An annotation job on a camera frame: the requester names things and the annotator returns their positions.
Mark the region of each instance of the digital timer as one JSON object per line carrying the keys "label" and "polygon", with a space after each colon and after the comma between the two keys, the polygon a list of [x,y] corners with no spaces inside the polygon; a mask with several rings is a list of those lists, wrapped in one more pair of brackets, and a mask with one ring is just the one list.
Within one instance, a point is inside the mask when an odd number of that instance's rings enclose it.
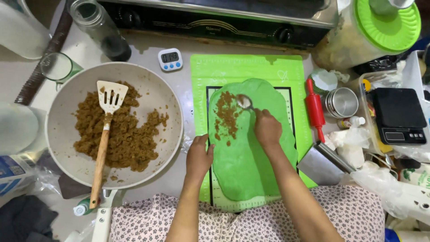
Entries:
{"label": "digital timer", "polygon": [[174,71],[182,68],[182,56],[176,48],[162,50],[158,53],[160,67],[164,71]]}

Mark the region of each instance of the countertop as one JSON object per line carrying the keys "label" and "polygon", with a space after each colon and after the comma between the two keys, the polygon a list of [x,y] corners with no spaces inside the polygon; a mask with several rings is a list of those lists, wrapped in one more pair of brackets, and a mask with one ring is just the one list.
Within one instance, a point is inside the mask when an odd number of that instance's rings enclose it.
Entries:
{"label": "countertop", "polygon": [[[55,29],[62,4],[57,7],[56,14],[50,26],[51,32]],[[232,46],[232,45],[209,45],[198,43],[194,40],[148,36],[144,34],[124,35],[132,49],[130,63],[144,66],[166,80],[180,99],[184,112],[184,130],[194,136],[194,119],[191,115],[193,110],[193,97],[191,91],[190,56],[192,54],[247,54],[247,55],[285,55],[283,51],[270,50],[254,47]],[[157,54],[160,50],[178,48],[181,51],[184,67],[173,73],[165,73],[161,70]],[[75,24],[72,25],[70,33],[64,44],[62,52],[72,58],[83,68],[90,68],[104,62],[108,62],[102,52],[81,32]],[[18,95],[38,61],[24,59],[8,49],[0,46],[0,101],[13,102]],[[304,75],[308,76],[316,67],[310,55],[303,56]],[[35,96],[31,106],[43,110],[49,110],[56,96],[55,83],[45,80],[42,87]],[[324,133],[338,130],[335,120],[326,120],[327,125],[323,127]],[[182,189],[185,176],[186,154],[178,152],[176,158],[170,162],[161,173],[142,185],[127,190],[125,200],[134,202],[147,199],[156,193],[177,196]],[[53,224],[53,231],[57,239],[64,241],[73,230],[82,231],[95,219],[95,213],[84,217],[73,215],[72,207],[80,201],[79,198],[63,200],[58,195],[50,195],[44,199],[51,209],[60,213]]]}

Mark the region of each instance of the green silicone mat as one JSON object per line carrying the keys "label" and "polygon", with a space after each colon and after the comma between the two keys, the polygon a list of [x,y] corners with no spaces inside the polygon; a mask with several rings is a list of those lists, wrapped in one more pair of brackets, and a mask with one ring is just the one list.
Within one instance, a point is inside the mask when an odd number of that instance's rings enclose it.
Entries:
{"label": "green silicone mat", "polygon": [[[193,86],[194,124],[196,135],[208,131],[207,111],[210,96],[227,83],[243,82],[250,78],[267,80],[287,102],[290,125],[296,138],[298,160],[312,145],[312,136],[304,99],[304,71],[301,56],[256,55],[192,55],[191,80]],[[299,173],[308,187],[316,184]],[[200,189],[200,200],[225,211],[239,212],[258,207],[279,196],[257,196],[248,201],[231,201],[222,193],[212,169],[206,174]]]}

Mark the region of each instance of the rolled dough sheet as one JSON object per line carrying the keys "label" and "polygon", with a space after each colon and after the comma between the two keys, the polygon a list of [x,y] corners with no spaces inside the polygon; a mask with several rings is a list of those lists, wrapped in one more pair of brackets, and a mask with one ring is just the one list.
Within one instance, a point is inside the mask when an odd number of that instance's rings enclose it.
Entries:
{"label": "rolled dough sheet", "polygon": [[295,138],[288,122],[285,99],[273,86],[262,79],[248,79],[242,83],[230,83],[213,93],[209,101],[209,141],[215,144],[213,170],[224,195],[232,201],[245,201],[255,196],[279,195],[270,162],[255,137],[253,128],[255,113],[243,111],[236,119],[238,131],[236,139],[225,136],[226,130],[220,127],[215,138],[215,120],[219,117],[217,101],[222,92],[245,94],[252,99],[255,108],[268,109],[282,124],[283,133],[280,144],[295,168],[297,150]]}

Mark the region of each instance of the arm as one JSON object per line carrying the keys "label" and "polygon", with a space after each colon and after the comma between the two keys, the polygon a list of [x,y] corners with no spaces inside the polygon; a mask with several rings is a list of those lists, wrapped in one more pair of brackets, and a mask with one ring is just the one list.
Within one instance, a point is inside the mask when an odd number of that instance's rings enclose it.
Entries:
{"label": "arm", "polygon": [[285,156],[279,139],[282,125],[268,110],[255,110],[255,136],[275,173],[282,201],[303,242],[343,242],[320,204]]}
{"label": "arm", "polygon": [[208,135],[196,136],[187,154],[187,174],[166,242],[198,242],[199,193],[212,165],[214,145],[206,152]]}

